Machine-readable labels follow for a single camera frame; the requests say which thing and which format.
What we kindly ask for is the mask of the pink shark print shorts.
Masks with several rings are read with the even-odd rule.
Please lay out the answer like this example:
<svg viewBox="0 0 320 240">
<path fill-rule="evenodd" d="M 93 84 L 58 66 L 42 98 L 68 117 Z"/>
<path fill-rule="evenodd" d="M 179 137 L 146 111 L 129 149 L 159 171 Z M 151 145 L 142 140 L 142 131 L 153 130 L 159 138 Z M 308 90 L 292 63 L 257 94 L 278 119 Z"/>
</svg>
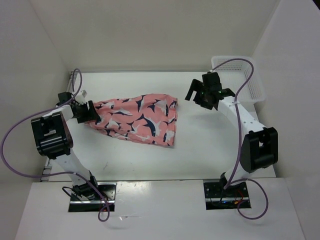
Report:
<svg viewBox="0 0 320 240">
<path fill-rule="evenodd" d="M 172 147 L 177 131 L 177 105 L 176 97 L 163 93 L 102 100 L 93 104 L 100 119 L 85 124 L 111 138 Z"/>
</svg>

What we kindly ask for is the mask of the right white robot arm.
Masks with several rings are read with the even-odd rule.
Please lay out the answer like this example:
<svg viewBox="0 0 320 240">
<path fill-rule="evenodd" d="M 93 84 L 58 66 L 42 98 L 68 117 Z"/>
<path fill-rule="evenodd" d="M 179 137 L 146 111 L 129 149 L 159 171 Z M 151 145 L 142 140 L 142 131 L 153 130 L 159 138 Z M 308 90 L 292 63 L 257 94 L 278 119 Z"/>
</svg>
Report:
<svg viewBox="0 0 320 240">
<path fill-rule="evenodd" d="M 220 176 L 219 191 L 230 197 L 237 187 L 252 173 L 266 169 L 278 162 L 278 132 L 255 119 L 229 88 L 223 88 L 217 72 L 193 79 L 185 100 L 193 100 L 205 109 L 215 109 L 223 114 L 238 130 L 238 147 L 235 165 Z"/>
</svg>

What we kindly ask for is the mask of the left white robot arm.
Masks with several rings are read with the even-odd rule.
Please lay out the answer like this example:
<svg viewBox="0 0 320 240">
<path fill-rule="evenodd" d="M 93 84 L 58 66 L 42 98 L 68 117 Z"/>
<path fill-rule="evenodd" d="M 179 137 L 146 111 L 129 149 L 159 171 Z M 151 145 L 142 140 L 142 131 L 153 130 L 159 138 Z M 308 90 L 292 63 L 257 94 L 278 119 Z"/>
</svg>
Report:
<svg viewBox="0 0 320 240">
<path fill-rule="evenodd" d="M 38 153 L 54 160 L 72 181 L 72 191 L 88 200 L 100 198 L 100 187 L 93 174 L 85 168 L 73 151 L 74 142 L 67 121 L 76 119 L 79 124 L 99 122 L 91 100 L 86 101 L 87 92 L 78 95 L 70 92 L 58 94 L 58 108 L 31 120 L 31 127 Z"/>
</svg>

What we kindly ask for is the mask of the white plastic basket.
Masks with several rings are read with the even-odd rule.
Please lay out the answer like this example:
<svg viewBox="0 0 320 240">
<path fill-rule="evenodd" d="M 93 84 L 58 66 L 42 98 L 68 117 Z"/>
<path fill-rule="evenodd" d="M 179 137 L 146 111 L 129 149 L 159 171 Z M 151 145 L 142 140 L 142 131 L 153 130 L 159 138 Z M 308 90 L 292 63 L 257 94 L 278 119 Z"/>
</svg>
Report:
<svg viewBox="0 0 320 240">
<path fill-rule="evenodd" d="M 211 67 L 218 73 L 221 85 L 234 93 L 241 89 L 237 99 L 241 103 L 258 103 L 266 99 L 266 93 L 255 61 L 248 56 L 219 55 L 211 58 Z"/>
</svg>

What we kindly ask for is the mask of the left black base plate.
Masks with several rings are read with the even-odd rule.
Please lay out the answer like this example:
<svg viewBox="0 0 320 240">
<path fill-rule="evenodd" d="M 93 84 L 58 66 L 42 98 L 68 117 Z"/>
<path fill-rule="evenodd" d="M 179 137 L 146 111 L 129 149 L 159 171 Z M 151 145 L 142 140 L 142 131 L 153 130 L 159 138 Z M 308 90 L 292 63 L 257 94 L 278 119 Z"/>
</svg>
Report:
<svg viewBox="0 0 320 240">
<path fill-rule="evenodd" d="M 97 189 L 106 198 L 111 212 L 115 210 L 116 188 L 116 182 L 97 182 Z M 69 213 L 99 212 L 105 204 L 105 202 L 99 197 L 88 199 L 85 196 L 77 195 L 70 189 L 68 190 L 68 194 L 70 198 L 68 207 Z"/>
</svg>

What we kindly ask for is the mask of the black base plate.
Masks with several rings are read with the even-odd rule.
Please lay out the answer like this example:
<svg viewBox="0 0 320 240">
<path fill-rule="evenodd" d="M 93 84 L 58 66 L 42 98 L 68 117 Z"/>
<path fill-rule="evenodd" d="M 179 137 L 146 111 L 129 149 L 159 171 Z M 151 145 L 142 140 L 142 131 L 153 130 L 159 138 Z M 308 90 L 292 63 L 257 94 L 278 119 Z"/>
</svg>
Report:
<svg viewBox="0 0 320 240">
<path fill-rule="evenodd" d="M 250 209 L 250 197 L 245 182 L 223 190 L 217 180 L 203 182 L 206 210 Z"/>
<path fill-rule="evenodd" d="M 111 212 L 115 210 L 116 188 L 116 182 L 97 182 L 97 189 L 106 198 Z M 68 190 L 68 194 L 70 198 L 68 207 L 69 213 L 99 212 L 105 204 L 105 202 L 99 197 L 88 199 L 85 196 L 77 195 L 70 189 Z"/>
</svg>

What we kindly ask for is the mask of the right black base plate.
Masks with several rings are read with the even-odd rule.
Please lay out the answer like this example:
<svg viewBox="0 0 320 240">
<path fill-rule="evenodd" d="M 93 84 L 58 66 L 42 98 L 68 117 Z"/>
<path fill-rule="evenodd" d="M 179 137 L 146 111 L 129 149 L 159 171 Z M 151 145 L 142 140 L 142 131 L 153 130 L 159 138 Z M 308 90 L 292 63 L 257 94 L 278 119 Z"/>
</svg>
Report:
<svg viewBox="0 0 320 240">
<path fill-rule="evenodd" d="M 250 197 L 245 182 L 223 190 L 217 180 L 203 182 L 206 210 L 250 209 Z"/>
</svg>

